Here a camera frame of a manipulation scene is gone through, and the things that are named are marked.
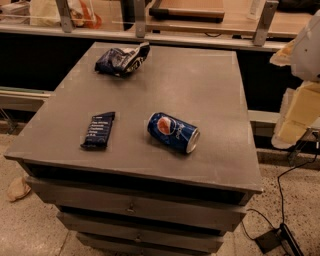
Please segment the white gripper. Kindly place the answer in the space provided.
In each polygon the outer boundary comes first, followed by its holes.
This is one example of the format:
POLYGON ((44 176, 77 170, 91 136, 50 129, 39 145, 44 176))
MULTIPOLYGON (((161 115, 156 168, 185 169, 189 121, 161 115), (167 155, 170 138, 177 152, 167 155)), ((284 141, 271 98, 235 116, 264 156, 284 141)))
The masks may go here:
POLYGON ((271 139, 275 148, 288 149, 320 117, 320 10, 295 40, 271 56, 270 63, 279 67, 291 65, 292 74, 305 80, 297 89, 286 89, 271 139))

